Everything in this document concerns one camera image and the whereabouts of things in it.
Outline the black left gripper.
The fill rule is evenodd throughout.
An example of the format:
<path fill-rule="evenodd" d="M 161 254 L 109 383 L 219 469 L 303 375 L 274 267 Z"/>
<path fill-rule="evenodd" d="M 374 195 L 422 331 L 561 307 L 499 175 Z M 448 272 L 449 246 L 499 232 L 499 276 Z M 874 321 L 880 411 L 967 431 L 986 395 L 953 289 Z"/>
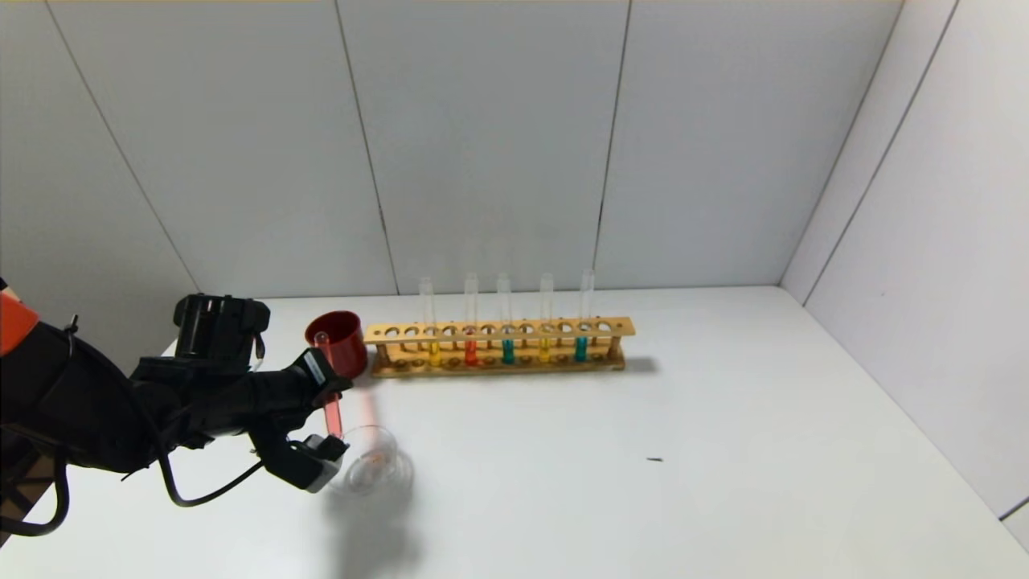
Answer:
<path fill-rule="evenodd" d="M 322 351 L 308 348 L 288 367 L 248 376 L 248 417 L 308 419 L 350 388 L 353 381 L 338 376 Z"/>

